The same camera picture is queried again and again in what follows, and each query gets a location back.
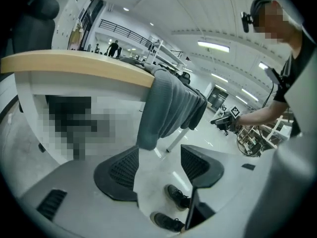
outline white cabinet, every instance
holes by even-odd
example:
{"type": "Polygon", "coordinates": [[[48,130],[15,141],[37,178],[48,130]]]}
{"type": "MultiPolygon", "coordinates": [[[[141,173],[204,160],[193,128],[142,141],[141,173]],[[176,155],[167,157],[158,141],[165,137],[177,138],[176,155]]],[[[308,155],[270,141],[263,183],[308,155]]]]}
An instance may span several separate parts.
{"type": "Polygon", "coordinates": [[[54,19],[55,32],[52,40],[52,49],[67,50],[69,37],[79,16],[76,0],[56,0],[59,4],[59,13],[54,19]]]}

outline pixelated area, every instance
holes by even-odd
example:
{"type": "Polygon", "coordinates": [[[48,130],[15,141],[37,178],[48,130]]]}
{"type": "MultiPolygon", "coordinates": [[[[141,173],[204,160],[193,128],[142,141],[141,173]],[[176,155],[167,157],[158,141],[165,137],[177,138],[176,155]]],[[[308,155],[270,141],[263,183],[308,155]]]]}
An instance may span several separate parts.
{"type": "Polygon", "coordinates": [[[136,142],[142,113],[130,105],[140,103],[110,97],[50,96],[39,119],[44,147],[67,160],[119,153],[136,142]]]}

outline man in black shirt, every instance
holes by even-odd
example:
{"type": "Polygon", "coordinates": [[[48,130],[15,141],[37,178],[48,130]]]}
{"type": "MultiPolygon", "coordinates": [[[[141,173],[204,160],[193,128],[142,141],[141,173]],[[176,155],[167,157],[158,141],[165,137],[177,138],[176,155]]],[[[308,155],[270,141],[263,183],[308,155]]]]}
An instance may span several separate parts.
{"type": "MultiPolygon", "coordinates": [[[[289,88],[307,65],[316,45],[304,33],[301,26],[289,17],[277,1],[254,0],[250,11],[256,32],[265,33],[265,38],[276,39],[279,43],[287,43],[290,46],[292,53],[281,73],[285,76],[285,82],[289,88]]],[[[262,125],[276,120],[288,108],[284,99],[286,92],[287,89],[279,86],[269,107],[238,117],[233,126],[262,125]]],[[[299,133],[299,126],[294,119],[291,136],[296,136],[299,133]]]]}
{"type": "Polygon", "coordinates": [[[108,50],[110,49],[109,53],[108,53],[108,57],[113,57],[114,56],[114,53],[116,52],[116,50],[119,48],[119,45],[118,45],[118,41],[116,40],[115,42],[112,42],[110,44],[110,46],[108,47],[107,49],[107,52],[108,50]]]}

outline black metal railing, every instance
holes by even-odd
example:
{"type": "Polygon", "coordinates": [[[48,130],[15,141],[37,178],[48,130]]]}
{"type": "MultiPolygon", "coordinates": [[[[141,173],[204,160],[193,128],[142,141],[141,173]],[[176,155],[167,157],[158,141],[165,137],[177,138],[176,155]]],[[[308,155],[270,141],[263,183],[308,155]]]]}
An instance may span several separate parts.
{"type": "Polygon", "coordinates": [[[137,43],[142,44],[143,46],[149,48],[152,45],[152,42],[150,42],[148,39],[142,37],[141,35],[123,27],[123,26],[119,26],[115,23],[112,23],[110,21],[106,21],[106,20],[101,20],[100,24],[99,24],[100,28],[109,30],[111,32],[123,35],[133,41],[136,41],[137,43]]]}
{"type": "Polygon", "coordinates": [[[178,58],[181,58],[183,55],[182,51],[171,50],[171,52],[176,55],[178,58]]]}

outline black shoe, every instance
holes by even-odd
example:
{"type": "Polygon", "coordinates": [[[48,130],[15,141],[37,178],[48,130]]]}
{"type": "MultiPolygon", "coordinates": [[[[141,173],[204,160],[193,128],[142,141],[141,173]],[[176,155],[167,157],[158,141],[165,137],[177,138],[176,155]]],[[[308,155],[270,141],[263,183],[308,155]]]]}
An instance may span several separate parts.
{"type": "Polygon", "coordinates": [[[179,221],[178,219],[174,220],[166,216],[165,214],[159,212],[151,213],[150,219],[159,228],[164,228],[176,233],[180,232],[181,229],[185,226],[185,224],[179,221]]]}
{"type": "Polygon", "coordinates": [[[189,203],[188,205],[181,204],[181,201],[183,199],[188,199],[188,196],[184,196],[183,193],[174,185],[171,185],[171,184],[165,185],[164,191],[167,197],[174,201],[178,210],[184,211],[185,209],[189,208],[189,203]]]}

